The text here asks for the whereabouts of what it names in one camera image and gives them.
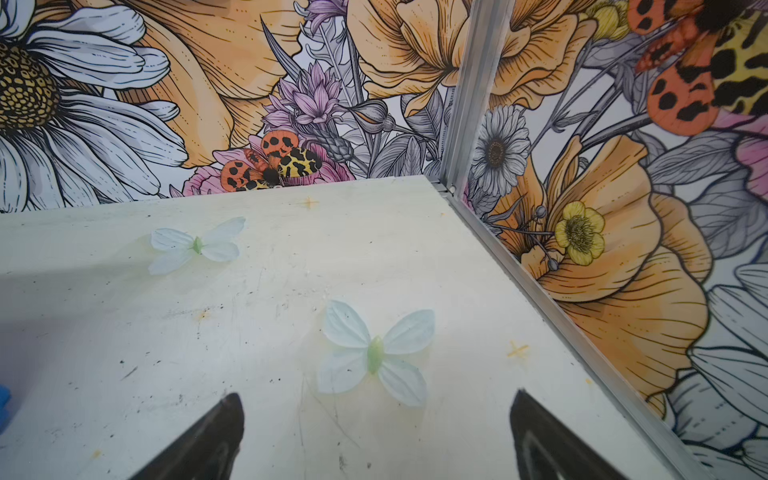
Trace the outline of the aluminium corner post right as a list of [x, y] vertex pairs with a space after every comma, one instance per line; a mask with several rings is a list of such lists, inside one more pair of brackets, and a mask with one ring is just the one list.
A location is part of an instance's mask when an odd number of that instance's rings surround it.
[[476, 1], [472, 6], [441, 175], [441, 184], [457, 200], [468, 183], [472, 152], [488, 109], [514, 5], [513, 1], [493, 0]]

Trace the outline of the blue plastic bin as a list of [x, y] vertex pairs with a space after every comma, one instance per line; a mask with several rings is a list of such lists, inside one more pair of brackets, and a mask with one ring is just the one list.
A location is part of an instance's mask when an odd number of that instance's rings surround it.
[[1, 385], [0, 386], [0, 433], [7, 428], [10, 422], [11, 414], [8, 404], [12, 398], [10, 390]]

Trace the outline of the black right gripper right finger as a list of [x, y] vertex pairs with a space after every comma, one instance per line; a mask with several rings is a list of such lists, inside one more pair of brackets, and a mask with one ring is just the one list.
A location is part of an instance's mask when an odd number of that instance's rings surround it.
[[509, 422], [522, 480], [626, 480], [523, 389], [516, 392]]

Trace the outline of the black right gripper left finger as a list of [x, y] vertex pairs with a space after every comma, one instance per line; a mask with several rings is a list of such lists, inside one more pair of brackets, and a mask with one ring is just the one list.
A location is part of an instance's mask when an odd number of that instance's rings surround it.
[[230, 393], [132, 479], [229, 479], [244, 431], [241, 398]]

